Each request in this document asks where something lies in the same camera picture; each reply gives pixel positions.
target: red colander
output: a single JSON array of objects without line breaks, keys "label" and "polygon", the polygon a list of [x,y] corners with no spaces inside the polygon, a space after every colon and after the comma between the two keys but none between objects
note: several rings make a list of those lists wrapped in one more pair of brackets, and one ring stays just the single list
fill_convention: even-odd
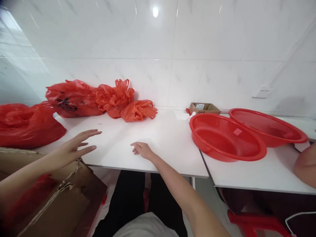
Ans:
[{"label": "red colander", "polygon": [[303,131],[271,115],[248,109],[231,109],[228,113],[231,119],[254,131],[267,147],[308,141]]},{"label": "red colander", "polygon": [[267,154],[264,142],[234,120],[216,114],[197,114],[190,120],[192,139],[208,156],[232,162],[255,161]]}]

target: hand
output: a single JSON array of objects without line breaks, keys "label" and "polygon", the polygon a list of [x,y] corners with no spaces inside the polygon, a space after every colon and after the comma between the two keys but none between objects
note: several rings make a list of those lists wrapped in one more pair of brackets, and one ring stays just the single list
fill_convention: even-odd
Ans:
[{"label": "hand", "polygon": [[140,154],[143,158],[152,161],[155,157],[158,157],[148,146],[147,143],[135,142],[131,146],[134,146],[134,155]]},{"label": "hand", "polygon": [[37,164],[40,164],[40,169],[43,173],[52,172],[66,165],[69,165],[74,160],[81,156],[88,154],[96,149],[96,146],[88,146],[84,149],[78,150],[80,146],[86,146],[88,143],[83,143],[89,137],[101,134],[101,131],[97,129],[87,130],[79,133],[74,138],[65,142],[56,150],[37,160]]}]

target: plastic bag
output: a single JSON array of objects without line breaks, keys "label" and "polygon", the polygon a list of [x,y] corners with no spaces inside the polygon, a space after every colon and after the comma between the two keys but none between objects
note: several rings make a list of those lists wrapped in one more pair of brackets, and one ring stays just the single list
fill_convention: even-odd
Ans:
[{"label": "plastic bag", "polygon": [[96,88],[80,81],[68,81],[46,87],[46,98],[63,118],[95,116],[104,112],[98,109]]},{"label": "plastic bag", "polygon": [[125,122],[143,121],[146,117],[154,119],[156,114],[157,109],[151,100],[132,101],[121,111]]},{"label": "plastic bag", "polygon": [[37,182],[4,214],[3,227],[10,231],[27,218],[51,193],[56,181],[50,174],[42,175]]},{"label": "plastic bag", "polygon": [[55,110],[44,101],[0,105],[0,146],[31,149],[60,139],[66,129],[53,117]]},{"label": "plastic bag", "polygon": [[121,117],[122,109],[134,98],[134,90],[128,88],[129,80],[115,80],[115,87],[99,85],[96,94],[100,110],[106,110],[111,118]]}]

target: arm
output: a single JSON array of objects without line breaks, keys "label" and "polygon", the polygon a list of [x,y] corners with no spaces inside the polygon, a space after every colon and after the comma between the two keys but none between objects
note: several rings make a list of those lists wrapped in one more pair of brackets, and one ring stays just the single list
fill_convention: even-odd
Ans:
[{"label": "arm", "polygon": [[294,174],[304,183],[316,188],[316,143],[299,155]]},{"label": "arm", "polygon": [[150,160],[160,172],[170,193],[188,217],[194,236],[230,236],[206,203],[176,170],[152,152],[146,143],[131,145],[134,146],[135,155],[140,154]]},{"label": "arm", "polygon": [[46,156],[24,166],[0,182],[0,216],[6,212],[27,191],[33,183],[45,173],[70,164],[75,159],[93,151],[96,146],[89,146],[82,150],[78,147],[87,145],[82,143],[91,136],[100,134],[97,129],[78,134],[73,139]]}]

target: wall outlet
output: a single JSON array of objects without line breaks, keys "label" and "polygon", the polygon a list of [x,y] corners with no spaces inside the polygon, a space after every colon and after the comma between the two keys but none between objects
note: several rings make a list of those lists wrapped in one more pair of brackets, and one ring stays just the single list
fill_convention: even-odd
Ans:
[{"label": "wall outlet", "polygon": [[261,98],[265,99],[267,98],[271,92],[274,91],[273,87],[261,87],[259,91],[253,96],[253,98]]}]

